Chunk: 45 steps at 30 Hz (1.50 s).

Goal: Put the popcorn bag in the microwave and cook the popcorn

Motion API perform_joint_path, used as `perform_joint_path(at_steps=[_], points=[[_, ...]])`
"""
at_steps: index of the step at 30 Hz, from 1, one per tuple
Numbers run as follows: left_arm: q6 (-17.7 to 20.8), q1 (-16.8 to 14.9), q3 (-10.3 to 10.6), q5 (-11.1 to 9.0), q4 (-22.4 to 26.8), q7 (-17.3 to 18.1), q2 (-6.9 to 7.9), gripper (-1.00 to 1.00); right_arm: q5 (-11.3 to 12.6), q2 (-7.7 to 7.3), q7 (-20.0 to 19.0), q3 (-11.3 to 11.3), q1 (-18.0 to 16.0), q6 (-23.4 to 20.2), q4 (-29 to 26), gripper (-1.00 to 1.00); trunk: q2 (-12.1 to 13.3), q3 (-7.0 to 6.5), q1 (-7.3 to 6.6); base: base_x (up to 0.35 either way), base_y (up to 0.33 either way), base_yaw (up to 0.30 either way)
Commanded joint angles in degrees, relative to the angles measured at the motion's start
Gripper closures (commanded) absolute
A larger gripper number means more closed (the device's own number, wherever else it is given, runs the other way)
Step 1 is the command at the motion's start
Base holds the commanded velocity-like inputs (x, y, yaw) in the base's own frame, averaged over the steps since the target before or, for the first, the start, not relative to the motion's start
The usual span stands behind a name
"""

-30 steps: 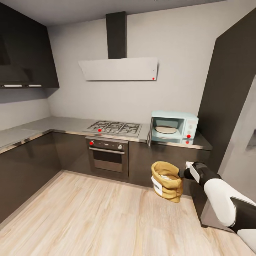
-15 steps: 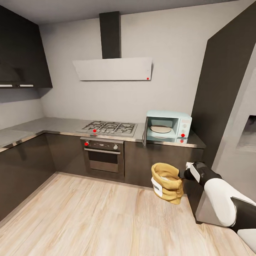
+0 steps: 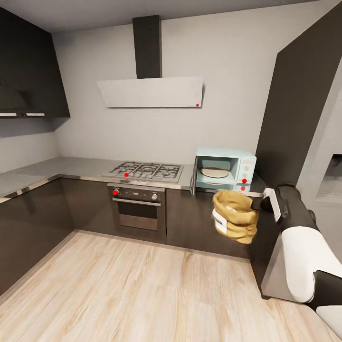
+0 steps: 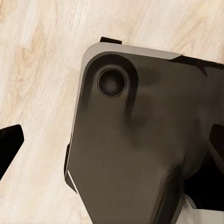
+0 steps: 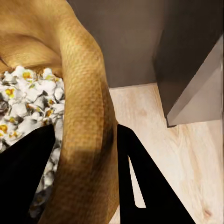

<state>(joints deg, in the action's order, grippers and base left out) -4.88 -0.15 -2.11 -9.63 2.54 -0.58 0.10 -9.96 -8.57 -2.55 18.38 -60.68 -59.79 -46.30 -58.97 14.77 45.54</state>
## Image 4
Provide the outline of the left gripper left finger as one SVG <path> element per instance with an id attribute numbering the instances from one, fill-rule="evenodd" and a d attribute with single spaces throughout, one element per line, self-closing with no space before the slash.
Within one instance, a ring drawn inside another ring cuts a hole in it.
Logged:
<path id="1" fill-rule="evenodd" d="M 20 124 L 0 129 L 0 179 L 24 142 Z"/>

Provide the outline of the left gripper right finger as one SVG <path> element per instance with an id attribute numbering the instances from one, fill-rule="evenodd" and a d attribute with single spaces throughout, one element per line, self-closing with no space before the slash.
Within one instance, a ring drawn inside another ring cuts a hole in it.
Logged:
<path id="1" fill-rule="evenodd" d="M 224 126 L 213 124 L 209 141 L 217 151 L 220 158 L 224 161 Z"/>

